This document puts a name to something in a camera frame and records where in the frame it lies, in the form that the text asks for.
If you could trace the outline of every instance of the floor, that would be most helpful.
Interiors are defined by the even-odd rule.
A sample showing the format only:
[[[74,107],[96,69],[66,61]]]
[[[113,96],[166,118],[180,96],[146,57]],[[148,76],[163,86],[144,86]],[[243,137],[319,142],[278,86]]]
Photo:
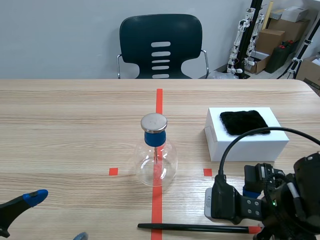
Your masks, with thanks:
[[[246,74],[250,75],[251,79],[277,79],[289,66],[289,64],[292,62],[292,59],[288,59],[285,64],[280,67],[277,71],[275,71],[274,73],[268,73],[266,71],[262,71],[258,74],[252,74],[250,72],[245,72]],[[285,74],[283,77],[281,77],[281,79],[286,79],[289,76],[289,73]]]

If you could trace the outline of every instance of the round-bottom flask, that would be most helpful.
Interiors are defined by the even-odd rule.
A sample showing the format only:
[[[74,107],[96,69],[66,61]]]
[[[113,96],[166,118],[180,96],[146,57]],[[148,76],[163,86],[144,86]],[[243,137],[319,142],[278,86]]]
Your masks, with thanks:
[[[166,136],[167,124],[167,118],[158,113],[150,113],[141,120],[144,139],[134,151],[135,172],[149,186],[167,186],[177,172],[177,151]]]

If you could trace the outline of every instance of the chair backrest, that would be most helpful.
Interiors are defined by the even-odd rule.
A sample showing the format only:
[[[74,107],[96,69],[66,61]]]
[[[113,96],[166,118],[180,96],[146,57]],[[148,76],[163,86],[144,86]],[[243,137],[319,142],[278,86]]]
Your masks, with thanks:
[[[132,16],[121,24],[120,46],[123,61],[139,66],[138,79],[189,78],[181,66],[199,57],[202,26],[188,14]]]

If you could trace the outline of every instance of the black sponge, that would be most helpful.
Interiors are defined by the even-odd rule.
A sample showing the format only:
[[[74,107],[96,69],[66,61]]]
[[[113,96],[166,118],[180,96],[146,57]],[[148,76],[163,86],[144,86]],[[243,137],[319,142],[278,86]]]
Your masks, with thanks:
[[[226,111],[220,114],[220,119],[230,135],[241,135],[253,129],[268,127],[263,117],[256,110]]]

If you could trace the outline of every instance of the table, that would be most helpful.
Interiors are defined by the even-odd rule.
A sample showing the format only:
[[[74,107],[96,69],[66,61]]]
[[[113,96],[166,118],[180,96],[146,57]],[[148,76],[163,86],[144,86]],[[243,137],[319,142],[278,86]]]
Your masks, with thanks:
[[[142,116],[155,112],[157,88],[163,88],[167,135],[179,159],[175,180],[163,189],[164,223],[211,224],[203,211],[214,179],[204,168],[215,176],[219,163],[210,162],[204,133],[209,107],[271,107],[283,127],[320,139],[320,98],[299,80],[0,80],[0,202],[49,191],[14,221],[11,240],[72,240],[83,231],[90,240],[151,238],[137,229],[151,222],[152,188],[135,176],[133,149],[143,138]],[[287,135],[290,142],[274,164],[285,173],[319,150]],[[245,164],[224,166],[239,192]],[[118,176],[109,176],[109,168],[118,168]],[[252,236],[163,232],[164,240],[213,238]]]

